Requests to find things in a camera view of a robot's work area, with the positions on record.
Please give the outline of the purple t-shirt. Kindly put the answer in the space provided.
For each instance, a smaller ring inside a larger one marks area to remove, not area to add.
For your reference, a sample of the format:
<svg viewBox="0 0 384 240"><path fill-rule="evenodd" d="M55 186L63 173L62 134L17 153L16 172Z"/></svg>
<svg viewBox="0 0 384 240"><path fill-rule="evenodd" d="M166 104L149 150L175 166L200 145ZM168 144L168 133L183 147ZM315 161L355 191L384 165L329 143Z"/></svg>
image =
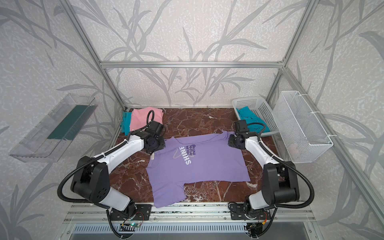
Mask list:
<svg viewBox="0 0 384 240"><path fill-rule="evenodd" d="M185 200L185 184L250 181L242 151L228 145L232 134L223 131L166 140L166 147L153 153L147 166L155 207Z"/></svg>

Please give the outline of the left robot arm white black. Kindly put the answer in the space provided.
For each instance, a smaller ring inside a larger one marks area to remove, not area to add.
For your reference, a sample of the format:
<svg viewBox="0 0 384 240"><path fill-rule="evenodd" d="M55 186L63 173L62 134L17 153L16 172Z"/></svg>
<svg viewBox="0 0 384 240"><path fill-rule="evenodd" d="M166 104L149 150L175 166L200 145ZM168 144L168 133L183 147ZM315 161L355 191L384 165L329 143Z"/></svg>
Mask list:
<svg viewBox="0 0 384 240"><path fill-rule="evenodd" d="M137 211L135 201L111 187L110 174L137 152L153 154L164 149L165 140L161 136L163 128L162 124L151 121L144 130L132 131L125 140L107 152L93 158L81 158L78 162L81 169L74 173L71 191L91 204L119 211L127 216L133 215Z"/></svg>

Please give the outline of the grey plastic laundry basket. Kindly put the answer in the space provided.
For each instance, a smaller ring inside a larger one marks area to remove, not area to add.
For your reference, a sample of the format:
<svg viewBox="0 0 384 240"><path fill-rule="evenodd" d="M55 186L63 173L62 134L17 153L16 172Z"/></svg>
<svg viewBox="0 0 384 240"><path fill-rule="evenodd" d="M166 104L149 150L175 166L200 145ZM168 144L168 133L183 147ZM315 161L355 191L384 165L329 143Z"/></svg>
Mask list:
<svg viewBox="0 0 384 240"><path fill-rule="evenodd" d="M242 120L239 110L247 108L252 112L252 117L257 117L268 127L268 132L263 132L261 137L268 137L279 132L275 122L273 111L263 97L245 97L232 100L232 105L238 120Z"/></svg>

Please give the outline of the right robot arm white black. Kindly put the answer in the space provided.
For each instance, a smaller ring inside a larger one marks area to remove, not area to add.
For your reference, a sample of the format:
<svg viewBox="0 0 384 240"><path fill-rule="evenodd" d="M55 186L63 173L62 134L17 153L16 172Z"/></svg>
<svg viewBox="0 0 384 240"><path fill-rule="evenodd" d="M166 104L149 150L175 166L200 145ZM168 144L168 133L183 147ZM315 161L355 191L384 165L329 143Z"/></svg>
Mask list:
<svg viewBox="0 0 384 240"><path fill-rule="evenodd" d="M261 190L246 200L249 210L303 207L300 204L293 204L300 198L295 165L278 158L265 145L260 134L249 130L245 120L235 122L235 133L230 135L228 145L250 152L263 169Z"/></svg>

